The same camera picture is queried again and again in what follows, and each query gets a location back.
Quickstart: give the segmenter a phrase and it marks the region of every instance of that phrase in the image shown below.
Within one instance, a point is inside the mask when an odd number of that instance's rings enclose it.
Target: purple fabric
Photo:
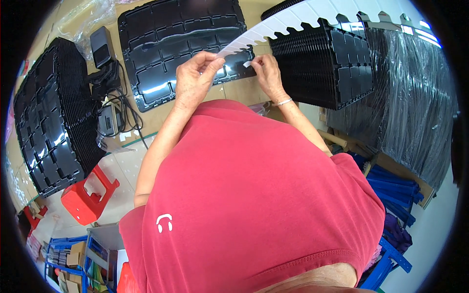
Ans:
[[[388,237],[387,241],[401,254],[412,245],[412,236],[399,226],[397,218],[390,213],[386,213],[384,228],[394,236],[394,239]]]

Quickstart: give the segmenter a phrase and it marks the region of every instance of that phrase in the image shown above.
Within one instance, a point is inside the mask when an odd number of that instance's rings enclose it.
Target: table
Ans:
[[[117,26],[117,18],[123,12],[132,10],[137,6],[141,6],[144,3],[150,2],[148,0],[139,0],[129,4],[115,4],[115,22],[105,25],[111,34],[111,40],[114,47],[114,52],[117,55],[117,60],[125,67],[124,59],[121,50],[121,44],[119,41],[119,31]],[[261,21],[261,14],[272,6],[280,3],[281,0],[239,0],[245,23],[247,28],[251,28]],[[62,0],[46,18],[43,26],[39,30],[28,53],[27,60],[30,62],[29,68],[33,62],[42,54],[47,48],[50,42],[61,36],[58,29],[58,23],[64,17],[68,17],[67,25],[62,27],[66,28],[66,31],[74,32],[80,29],[82,23],[90,16],[91,11],[95,5],[100,3],[99,0]],[[93,30],[98,29],[102,24],[97,24],[93,27]],[[271,49],[268,42],[259,43],[254,46],[254,54],[261,55],[271,53]],[[88,73],[98,71],[93,61],[87,62]],[[130,89],[130,83],[127,78],[127,72],[125,73],[127,88]],[[17,78],[14,93],[21,86],[24,76]],[[138,111],[135,104],[135,100],[132,97],[131,91],[128,94],[128,99],[132,107]],[[212,86],[207,97],[204,101],[214,99],[231,99],[239,101],[245,105],[254,105],[261,102],[268,101],[269,98],[262,92],[257,82],[257,77],[249,77],[224,84],[218,84]],[[163,121],[166,119],[169,111],[173,106],[174,101],[165,103],[156,108],[153,108],[145,113],[139,113],[143,120],[144,127],[142,128],[142,135],[144,138],[155,135]],[[130,137],[126,137],[124,141],[120,141],[119,137],[115,138],[115,141],[122,147],[127,147],[133,143],[140,141],[138,134],[134,131],[130,132]],[[13,128],[7,142],[7,179],[9,192],[13,201],[13,204],[17,212],[20,212],[33,201],[37,196],[37,191],[34,188],[33,182],[28,175],[26,165],[24,164],[23,157],[20,152],[19,143],[17,140],[15,129]]]

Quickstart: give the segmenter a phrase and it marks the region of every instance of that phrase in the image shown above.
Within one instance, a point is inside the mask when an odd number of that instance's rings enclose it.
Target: right hand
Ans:
[[[204,100],[217,71],[225,59],[215,53],[202,51],[176,69],[176,101],[178,110],[194,112]]]
[[[251,66],[257,73],[261,89],[270,100],[280,103],[290,98],[283,89],[280,69],[275,57],[270,54],[256,56]]]

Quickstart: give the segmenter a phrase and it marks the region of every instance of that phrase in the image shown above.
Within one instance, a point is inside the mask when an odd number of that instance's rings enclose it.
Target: white comb-shaped plastic strip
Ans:
[[[357,22],[356,14],[359,11],[375,23],[380,21],[378,14],[383,11],[398,25],[401,25],[401,15],[405,13],[417,29],[422,28],[420,21],[424,20],[409,0],[305,0],[256,24],[223,48],[217,57],[224,58],[242,52],[242,49],[248,49],[248,45],[257,45],[256,41],[266,42],[265,37],[276,39],[275,32],[288,35],[288,27],[301,31],[301,23],[309,23],[313,28],[317,28],[320,17],[331,25],[338,23],[337,14],[345,15],[350,22]]]

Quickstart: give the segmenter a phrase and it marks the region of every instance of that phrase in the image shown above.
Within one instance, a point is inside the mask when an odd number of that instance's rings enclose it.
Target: silver bracelet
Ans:
[[[289,98],[288,100],[285,100],[285,101],[280,102],[280,103],[273,104],[272,106],[274,106],[274,107],[281,106],[281,105],[283,105],[283,104],[288,103],[288,102],[291,101],[291,100],[292,100],[292,98]]]

